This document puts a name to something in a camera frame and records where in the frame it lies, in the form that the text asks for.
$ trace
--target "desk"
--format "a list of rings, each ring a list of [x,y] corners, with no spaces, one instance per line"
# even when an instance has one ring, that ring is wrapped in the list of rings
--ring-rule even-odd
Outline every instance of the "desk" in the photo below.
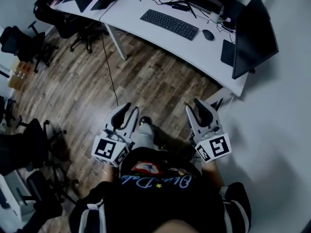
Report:
[[[90,9],[96,2],[97,0],[93,0],[83,13],[80,12],[75,1],[60,3],[52,6],[52,8],[97,21],[101,18],[100,21],[107,27],[117,50],[124,60],[127,56],[114,27],[137,35],[184,59],[223,86],[221,90],[206,100],[209,104],[218,101],[230,93],[238,97],[241,95],[248,74],[236,80],[231,78],[232,67],[220,60],[223,40],[230,41],[230,37],[226,32],[219,33],[215,23],[210,22],[207,24],[205,19],[199,17],[195,19],[190,12],[175,10],[167,5],[157,5],[152,0],[118,0],[113,6],[108,6],[107,9],[91,11]],[[183,20],[200,30],[195,38],[189,41],[159,26],[140,20],[140,17],[148,9],[153,9]],[[199,10],[195,8],[193,10],[197,15],[203,16]],[[203,36],[203,29],[210,30],[214,34],[215,40],[207,41]]]

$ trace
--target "keyboard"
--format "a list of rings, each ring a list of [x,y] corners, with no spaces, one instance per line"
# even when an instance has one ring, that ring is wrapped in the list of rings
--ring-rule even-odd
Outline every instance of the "keyboard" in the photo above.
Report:
[[[197,27],[191,24],[155,10],[148,10],[140,19],[167,29],[190,41],[193,40],[194,36],[199,31]]]

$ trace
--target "hand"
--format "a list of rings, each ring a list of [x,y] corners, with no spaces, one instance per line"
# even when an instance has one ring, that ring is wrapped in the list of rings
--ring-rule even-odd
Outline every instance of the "hand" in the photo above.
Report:
[[[224,182],[220,173],[218,171],[218,167],[215,161],[211,161],[209,163],[205,163],[204,160],[201,160],[202,167],[202,176],[211,183],[211,185],[219,191],[222,186],[224,186]]]
[[[101,182],[102,181],[113,182],[114,179],[118,176],[118,173],[119,173],[118,168],[105,163],[104,168],[103,168]]]

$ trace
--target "shoe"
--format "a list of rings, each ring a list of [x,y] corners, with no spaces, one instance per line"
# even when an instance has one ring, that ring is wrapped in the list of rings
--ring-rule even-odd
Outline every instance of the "shoe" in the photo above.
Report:
[[[147,123],[148,125],[152,125],[151,118],[148,117],[148,116],[143,116],[143,117],[139,120],[139,125],[143,125],[144,123]]]

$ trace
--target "black office chair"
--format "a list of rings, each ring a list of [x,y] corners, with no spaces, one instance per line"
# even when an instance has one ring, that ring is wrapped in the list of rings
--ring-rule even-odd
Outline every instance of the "black office chair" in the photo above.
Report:
[[[35,200],[35,213],[23,229],[17,231],[18,233],[36,233],[47,220],[61,216],[63,212],[61,203],[64,202],[64,200],[60,198],[58,193],[61,193],[64,197],[76,204],[76,202],[63,191],[63,188],[70,185],[70,183],[59,185],[58,189],[55,189],[55,184],[53,184],[51,180],[46,180],[41,171],[36,171],[30,175],[26,183],[32,196],[22,195],[18,188],[17,195],[22,199],[25,205],[27,205],[27,201]]]
[[[43,129],[35,118],[29,124],[23,123],[21,116],[18,118],[17,126],[26,127],[23,134],[2,135],[0,134],[0,174],[9,174],[13,170],[26,167],[28,171],[43,167],[49,161],[49,152],[56,158],[59,157],[51,147],[51,143],[60,135],[66,134],[65,130],[59,131],[48,139],[45,121]]]
[[[43,22],[54,25],[63,39],[68,39],[72,37],[74,34],[78,33],[77,39],[70,46],[70,51],[74,51],[74,46],[81,40],[86,43],[86,50],[88,53],[92,53],[92,49],[90,47],[90,42],[88,37],[93,34],[101,34],[109,35],[106,29],[102,30],[92,30],[98,22],[80,17],[75,15],[70,15],[68,18],[65,18],[64,14],[50,8],[46,0],[37,0],[35,2],[34,7],[34,15],[35,17]]]
[[[8,103],[5,108],[4,97],[0,96],[0,123],[2,122],[3,115],[5,115],[6,125],[11,126],[11,119],[15,121],[15,117],[12,114],[13,104],[16,103],[15,100],[8,99]]]
[[[33,38],[24,34],[17,26],[6,27],[0,37],[0,43],[2,44],[2,52],[14,54],[20,61],[33,62],[33,58],[35,58],[37,60],[35,73],[37,73],[40,61],[43,61],[47,67],[50,66],[48,57],[58,47],[49,43],[43,45],[45,33],[38,33],[34,25],[35,21],[28,27],[35,32]]]

